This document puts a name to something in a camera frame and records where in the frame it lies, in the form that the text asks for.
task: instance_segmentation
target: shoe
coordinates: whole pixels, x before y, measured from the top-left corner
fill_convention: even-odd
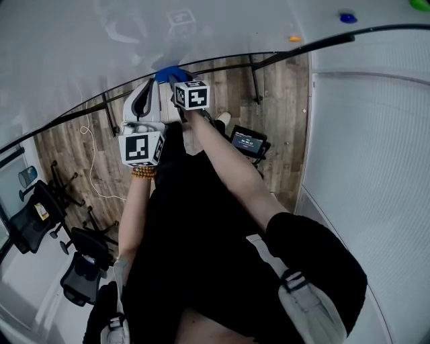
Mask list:
[[[228,123],[230,123],[231,115],[230,112],[223,112],[215,118],[216,121],[221,121],[227,127]]]

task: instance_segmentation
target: beaded bracelet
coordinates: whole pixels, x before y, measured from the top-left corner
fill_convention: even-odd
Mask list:
[[[133,167],[132,176],[154,180],[155,170],[152,167]]]

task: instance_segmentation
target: digital display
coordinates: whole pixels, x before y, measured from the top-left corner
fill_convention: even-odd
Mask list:
[[[236,132],[233,136],[232,143],[236,148],[245,149],[246,151],[257,154],[260,151],[263,140]]]

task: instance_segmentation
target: power cord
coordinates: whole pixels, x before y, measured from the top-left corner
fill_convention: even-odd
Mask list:
[[[85,109],[87,109],[87,105],[88,105],[88,101],[85,103]],[[120,197],[120,196],[104,196],[104,195],[102,195],[101,193],[99,193],[99,190],[97,190],[96,188],[95,188],[95,186],[94,186],[94,184],[93,184],[93,180],[91,179],[91,174],[92,174],[92,172],[93,172],[93,167],[94,167],[94,160],[95,160],[95,139],[94,139],[94,134],[93,134],[93,132],[90,130],[90,128],[89,128],[89,116],[88,116],[88,114],[87,114],[87,121],[88,121],[88,126],[82,126],[80,129],[79,129],[79,131],[81,132],[81,134],[83,134],[83,135],[85,135],[86,133],[90,133],[91,134],[91,137],[93,138],[93,162],[91,163],[91,168],[90,168],[90,170],[89,170],[89,182],[90,182],[90,184],[91,184],[91,186],[93,187],[93,189],[95,190],[95,192],[97,192],[97,194],[100,196],[100,197],[103,197],[103,198],[118,198],[118,199],[120,199],[120,200],[123,200],[123,201],[126,201],[127,199],[126,198],[122,198],[122,197]]]

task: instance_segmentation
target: forearm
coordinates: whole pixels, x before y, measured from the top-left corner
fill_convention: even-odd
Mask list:
[[[262,230],[273,215],[286,212],[269,193],[257,169],[197,112],[185,114],[194,134],[227,189],[245,207]]]
[[[132,179],[118,233],[120,255],[131,254],[133,255],[131,258],[134,258],[134,254],[142,241],[150,190],[150,180]]]

